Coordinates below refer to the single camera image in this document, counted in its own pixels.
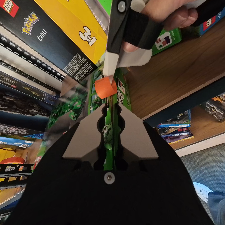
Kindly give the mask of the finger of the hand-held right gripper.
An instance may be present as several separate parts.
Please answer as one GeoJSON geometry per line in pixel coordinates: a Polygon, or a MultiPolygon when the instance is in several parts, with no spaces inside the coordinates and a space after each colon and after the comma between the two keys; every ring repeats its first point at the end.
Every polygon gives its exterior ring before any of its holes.
{"type": "Polygon", "coordinates": [[[103,76],[105,78],[108,78],[110,83],[112,83],[116,66],[118,63],[118,59],[119,59],[119,54],[111,53],[108,51],[105,52],[103,76]]]}

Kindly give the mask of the orange tape piece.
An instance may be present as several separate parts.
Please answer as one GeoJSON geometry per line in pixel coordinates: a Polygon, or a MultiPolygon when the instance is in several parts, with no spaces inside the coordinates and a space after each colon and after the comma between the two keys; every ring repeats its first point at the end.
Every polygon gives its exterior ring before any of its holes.
{"type": "Polygon", "coordinates": [[[104,99],[117,94],[117,85],[114,78],[112,78],[112,82],[110,81],[109,77],[104,77],[96,80],[94,86],[96,93],[100,97],[100,99],[104,99]]]}

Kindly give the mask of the green pixel-print toy box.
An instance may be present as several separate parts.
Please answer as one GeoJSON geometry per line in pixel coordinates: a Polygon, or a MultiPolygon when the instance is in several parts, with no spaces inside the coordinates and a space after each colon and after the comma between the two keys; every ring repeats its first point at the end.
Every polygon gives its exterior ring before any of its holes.
{"type": "Polygon", "coordinates": [[[104,126],[101,128],[106,149],[106,159],[103,166],[104,170],[113,170],[118,144],[117,135],[121,131],[118,125],[119,117],[116,105],[120,103],[131,111],[129,89],[125,78],[127,73],[128,68],[126,67],[116,69],[114,81],[116,82],[117,93],[110,97],[101,99],[95,90],[95,81],[103,78],[103,65],[61,96],[55,102],[45,130],[45,137],[42,142],[45,146],[44,152],[83,117],[88,116],[101,105],[107,104],[107,114],[104,119],[104,126]]]}

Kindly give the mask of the wooden shelf unit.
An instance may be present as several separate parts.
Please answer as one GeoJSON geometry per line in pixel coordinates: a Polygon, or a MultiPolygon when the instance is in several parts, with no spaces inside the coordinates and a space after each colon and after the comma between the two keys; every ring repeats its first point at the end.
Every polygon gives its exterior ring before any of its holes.
{"type": "Polygon", "coordinates": [[[128,68],[132,112],[154,127],[180,110],[193,109],[195,138],[171,146],[179,156],[225,142],[225,123],[216,122],[200,103],[225,91],[225,20],[200,38],[185,40],[153,56],[143,66],[128,68]]]}

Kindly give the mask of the person's right hand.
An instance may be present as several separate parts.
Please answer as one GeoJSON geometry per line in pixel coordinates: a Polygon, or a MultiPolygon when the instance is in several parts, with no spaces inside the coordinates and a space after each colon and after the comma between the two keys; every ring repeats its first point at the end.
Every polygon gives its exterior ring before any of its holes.
{"type": "Polygon", "coordinates": [[[185,6],[195,0],[149,0],[141,11],[153,21],[162,23],[169,31],[192,25],[198,18],[195,8],[185,6]]]}

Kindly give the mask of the large green toy box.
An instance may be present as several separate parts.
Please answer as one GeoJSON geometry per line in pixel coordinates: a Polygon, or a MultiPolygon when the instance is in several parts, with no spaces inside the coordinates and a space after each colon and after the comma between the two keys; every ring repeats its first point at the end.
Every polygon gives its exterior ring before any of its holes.
{"type": "Polygon", "coordinates": [[[100,8],[103,9],[104,13],[110,17],[112,0],[97,0],[97,3],[100,5],[100,8]]]}

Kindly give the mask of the small green toy box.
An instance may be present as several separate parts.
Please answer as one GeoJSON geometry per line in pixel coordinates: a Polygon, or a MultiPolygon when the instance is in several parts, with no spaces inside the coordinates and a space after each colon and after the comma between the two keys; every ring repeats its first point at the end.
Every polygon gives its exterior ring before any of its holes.
{"type": "Polygon", "coordinates": [[[176,28],[170,31],[166,31],[163,29],[152,47],[152,56],[179,43],[181,40],[182,35],[180,28],[176,28]]]}

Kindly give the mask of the black toy box white text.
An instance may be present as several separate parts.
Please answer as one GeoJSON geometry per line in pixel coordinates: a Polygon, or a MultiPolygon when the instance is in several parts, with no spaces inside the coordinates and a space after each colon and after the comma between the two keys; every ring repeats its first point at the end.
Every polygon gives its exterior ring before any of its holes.
{"type": "Polygon", "coordinates": [[[43,139],[44,133],[41,131],[0,124],[0,136],[15,139],[43,139]]]}

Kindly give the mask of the blue landscape toy box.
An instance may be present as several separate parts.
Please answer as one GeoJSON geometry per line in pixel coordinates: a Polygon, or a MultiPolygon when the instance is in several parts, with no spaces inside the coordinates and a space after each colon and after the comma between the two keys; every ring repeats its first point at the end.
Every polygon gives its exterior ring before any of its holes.
{"type": "Polygon", "coordinates": [[[1,148],[25,149],[30,147],[36,140],[42,140],[43,134],[17,135],[17,134],[0,134],[1,148]]]}

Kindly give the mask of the dark toy box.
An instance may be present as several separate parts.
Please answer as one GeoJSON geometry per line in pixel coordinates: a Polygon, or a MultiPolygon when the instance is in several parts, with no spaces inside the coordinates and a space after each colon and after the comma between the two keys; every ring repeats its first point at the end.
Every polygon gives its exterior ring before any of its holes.
{"type": "Polygon", "coordinates": [[[46,124],[54,105],[45,102],[43,92],[28,92],[28,94],[9,89],[0,90],[0,116],[19,122],[40,122],[46,124]]]}

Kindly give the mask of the yellow toy box red print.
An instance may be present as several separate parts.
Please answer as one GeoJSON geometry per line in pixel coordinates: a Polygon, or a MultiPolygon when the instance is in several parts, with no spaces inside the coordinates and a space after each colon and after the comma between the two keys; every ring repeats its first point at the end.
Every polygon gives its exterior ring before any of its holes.
{"type": "Polygon", "coordinates": [[[29,163],[29,151],[26,148],[1,148],[0,164],[29,163]]]}

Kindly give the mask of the white shoe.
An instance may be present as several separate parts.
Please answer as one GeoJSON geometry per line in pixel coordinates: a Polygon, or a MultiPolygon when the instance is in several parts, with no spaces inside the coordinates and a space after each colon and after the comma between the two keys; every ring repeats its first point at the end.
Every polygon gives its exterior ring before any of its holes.
{"type": "Polygon", "coordinates": [[[213,191],[207,186],[197,182],[193,182],[193,186],[195,188],[195,191],[198,197],[204,202],[208,203],[208,194],[213,193],[213,191]]]}

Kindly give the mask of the black car-print toy box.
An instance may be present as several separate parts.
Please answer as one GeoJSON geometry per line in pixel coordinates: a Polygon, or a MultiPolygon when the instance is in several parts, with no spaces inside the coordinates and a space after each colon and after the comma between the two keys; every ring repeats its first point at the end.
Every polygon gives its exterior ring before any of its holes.
{"type": "Polygon", "coordinates": [[[225,93],[207,100],[205,110],[218,122],[223,122],[225,120],[225,93]]]}

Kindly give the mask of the dark trouser leg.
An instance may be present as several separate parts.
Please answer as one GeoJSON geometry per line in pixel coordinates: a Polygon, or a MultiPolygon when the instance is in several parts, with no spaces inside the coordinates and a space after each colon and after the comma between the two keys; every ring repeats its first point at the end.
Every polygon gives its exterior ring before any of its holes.
{"type": "Polygon", "coordinates": [[[208,207],[212,215],[212,219],[216,225],[225,224],[225,193],[209,192],[208,207]]]}

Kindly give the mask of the black shelf price rail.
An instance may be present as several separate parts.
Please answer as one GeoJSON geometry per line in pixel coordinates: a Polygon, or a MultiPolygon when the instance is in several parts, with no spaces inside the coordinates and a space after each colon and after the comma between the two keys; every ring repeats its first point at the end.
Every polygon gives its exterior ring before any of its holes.
{"type": "Polygon", "coordinates": [[[0,164],[0,178],[29,176],[34,164],[0,164]]]}
{"type": "Polygon", "coordinates": [[[45,73],[49,74],[50,76],[54,77],[55,79],[59,80],[60,82],[63,82],[64,76],[56,71],[54,68],[52,68],[47,63],[41,61],[28,51],[24,50],[23,48],[19,47],[17,44],[0,34],[0,45],[4,47],[5,49],[8,49],[10,52],[13,52],[20,58],[23,58],[27,62],[33,64],[34,66],[38,67],[45,73]]]}

